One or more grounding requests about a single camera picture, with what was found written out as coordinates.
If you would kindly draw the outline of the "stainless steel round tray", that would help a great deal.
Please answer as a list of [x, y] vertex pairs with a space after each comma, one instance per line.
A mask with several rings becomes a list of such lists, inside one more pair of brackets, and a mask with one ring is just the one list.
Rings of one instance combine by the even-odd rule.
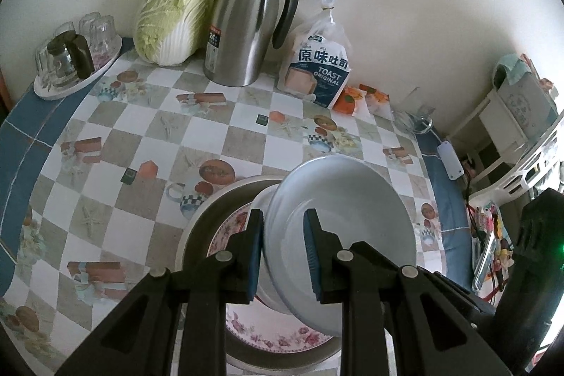
[[[267, 187], [280, 183], [279, 175], [257, 175], [228, 185], [208, 198], [195, 212], [179, 244], [175, 268], [197, 264], [207, 256], [211, 240], [221, 223], [236, 209], [250, 203]], [[226, 327], [227, 363], [246, 374], [299, 375], [340, 366], [341, 343], [332, 337], [320, 347], [297, 354], [274, 354], [237, 340]]]

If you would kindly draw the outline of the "checkered tablecloth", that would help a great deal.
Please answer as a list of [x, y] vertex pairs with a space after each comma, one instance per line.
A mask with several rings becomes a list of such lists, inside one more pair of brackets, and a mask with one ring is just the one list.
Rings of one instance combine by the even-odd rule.
[[280, 93], [268, 74], [223, 87], [202, 66], [157, 68], [127, 50], [78, 93], [26, 93], [2, 124], [1, 323], [36, 374], [55, 373], [117, 294], [173, 266], [209, 193], [318, 155], [372, 163], [415, 223], [419, 262], [470, 284], [462, 197], [435, 137]]

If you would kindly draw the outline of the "white power strip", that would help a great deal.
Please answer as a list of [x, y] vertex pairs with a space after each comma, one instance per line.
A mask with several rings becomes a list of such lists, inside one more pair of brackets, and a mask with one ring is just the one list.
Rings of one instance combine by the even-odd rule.
[[446, 169], [446, 174], [450, 180], [457, 180], [465, 174], [464, 167], [449, 141], [445, 140], [437, 146], [437, 154], [443, 162], [443, 167]]

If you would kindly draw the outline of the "colourful items pile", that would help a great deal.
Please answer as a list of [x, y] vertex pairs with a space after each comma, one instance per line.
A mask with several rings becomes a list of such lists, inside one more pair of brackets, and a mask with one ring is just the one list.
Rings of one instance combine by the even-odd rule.
[[501, 211], [490, 201], [485, 207], [466, 204], [472, 242], [471, 290], [482, 300], [497, 306], [509, 282], [513, 267], [513, 241]]

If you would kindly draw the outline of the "large white bowl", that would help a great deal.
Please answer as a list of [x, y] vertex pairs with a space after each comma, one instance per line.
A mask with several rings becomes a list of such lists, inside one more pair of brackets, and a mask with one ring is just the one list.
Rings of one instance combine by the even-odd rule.
[[311, 208], [322, 229], [337, 234], [345, 249], [365, 241], [398, 266], [417, 263], [414, 228], [394, 188], [356, 158], [315, 158], [282, 180], [265, 217], [263, 248], [271, 281], [304, 325], [339, 337], [342, 307], [319, 303], [311, 282], [303, 234], [303, 217]]

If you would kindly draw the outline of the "white tray with glasses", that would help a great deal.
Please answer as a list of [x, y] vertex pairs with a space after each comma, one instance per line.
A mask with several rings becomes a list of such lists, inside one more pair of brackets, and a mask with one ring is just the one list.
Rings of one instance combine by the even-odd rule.
[[114, 17], [94, 11], [78, 23], [60, 25], [35, 50], [35, 94], [58, 100], [94, 83], [110, 69], [121, 53], [122, 38]]

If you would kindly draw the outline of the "toast bread bag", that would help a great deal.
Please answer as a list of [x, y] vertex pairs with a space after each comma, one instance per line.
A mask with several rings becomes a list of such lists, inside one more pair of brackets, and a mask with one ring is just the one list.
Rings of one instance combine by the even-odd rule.
[[290, 33], [277, 88], [331, 109], [350, 76], [351, 43], [333, 19], [337, 0], [320, 0], [320, 11]]

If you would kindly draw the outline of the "napa cabbage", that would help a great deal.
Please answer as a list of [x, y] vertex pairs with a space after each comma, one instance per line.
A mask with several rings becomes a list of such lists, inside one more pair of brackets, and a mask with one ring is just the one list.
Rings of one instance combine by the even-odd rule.
[[201, 48], [211, 0], [142, 0], [134, 45], [144, 61], [177, 66]]

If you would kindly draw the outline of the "orange snack packet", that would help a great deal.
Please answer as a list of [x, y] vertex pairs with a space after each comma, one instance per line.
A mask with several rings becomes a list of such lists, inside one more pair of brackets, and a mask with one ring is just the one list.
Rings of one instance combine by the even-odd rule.
[[354, 116], [360, 103], [364, 100], [366, 92], [359, 88], [346, 86], [333, 104], [333, 111], [345, 116]]
[[379, 116], [387, 119], [388, 121], [393, 120], [393, 112], [390, 105], [389, 95], [387, 93], [383, 93], [376, 88], [364, 84], [360, 84], [358, 87], [364, 91], [368, 111], [373, 116]]

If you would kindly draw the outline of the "white side shelf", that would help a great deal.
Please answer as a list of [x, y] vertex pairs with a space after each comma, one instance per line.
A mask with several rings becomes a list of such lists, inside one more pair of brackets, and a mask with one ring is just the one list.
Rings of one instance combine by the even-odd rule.
[[557, 90], [539, 76], [526, 54], [502, 56], [491, 83], [485, 99], [447, 138], [454, 139], [477, 117], [502, 161], [514, 164], [556, 122], [558, 110], [553, 96]]

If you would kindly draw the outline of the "small white bowl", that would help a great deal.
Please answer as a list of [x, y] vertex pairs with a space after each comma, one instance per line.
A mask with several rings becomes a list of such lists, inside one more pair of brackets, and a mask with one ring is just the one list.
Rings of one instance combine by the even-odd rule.
[[258, 210], [262, 215], [260, 221], [263, 222], [263, 225], [259, 229], [259, 246], [263, 255], [270, 259], [273, 259], [275, 254], [280, 251], [280, 245], [285, 235], [283, 218], [278, 215], [281, 207], [276, 205], [274, 209], [270, 208], [278, 187], [279, 183], [261, 191], [254, 198], [250, 210], [250, 214]]

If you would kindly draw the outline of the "stainless steel thermos jug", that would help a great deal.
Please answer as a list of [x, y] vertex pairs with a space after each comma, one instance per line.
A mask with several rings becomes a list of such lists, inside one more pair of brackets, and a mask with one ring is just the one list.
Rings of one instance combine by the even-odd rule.
[[245, 87], [256, 81], [269, 47], [279, 49], [299, 0], [214, 0], [204, 74], [218, 85]]

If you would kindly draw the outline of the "white plastic chair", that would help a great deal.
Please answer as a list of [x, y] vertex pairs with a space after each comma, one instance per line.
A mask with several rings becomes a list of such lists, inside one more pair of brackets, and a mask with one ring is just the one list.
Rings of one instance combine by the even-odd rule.
[[485, 207], [493, 202], [501, 207], [520, 198], [563, 160], [563, 112], [513, 168], [493, 185], [473, 193], [470, 206]]

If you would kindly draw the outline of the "floral round plate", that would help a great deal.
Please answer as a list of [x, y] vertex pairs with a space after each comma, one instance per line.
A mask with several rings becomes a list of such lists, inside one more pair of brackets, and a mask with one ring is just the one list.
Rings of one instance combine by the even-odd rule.
[[[251, 204], [245, 204], [221, 223], [208, 247], [207, 256], [225, 250], [229, 238], [246, 229], [250, 211]], [[313, 350], [332, 338], [304, 325], [293, 315], [270, 309], [258, 297], [249, 304], [228, 304], [226, 327], [242, 343], [274, 354]]]

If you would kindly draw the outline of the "clear glass mug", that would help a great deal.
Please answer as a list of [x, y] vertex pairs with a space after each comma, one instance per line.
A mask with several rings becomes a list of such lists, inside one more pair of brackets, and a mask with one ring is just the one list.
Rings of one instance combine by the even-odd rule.
[[420, 87], [413, 89], [404, 100], [392, 106], [394, 125], [411, 135], [424, 135], [433, 128], [435, 108], [427, 103]]

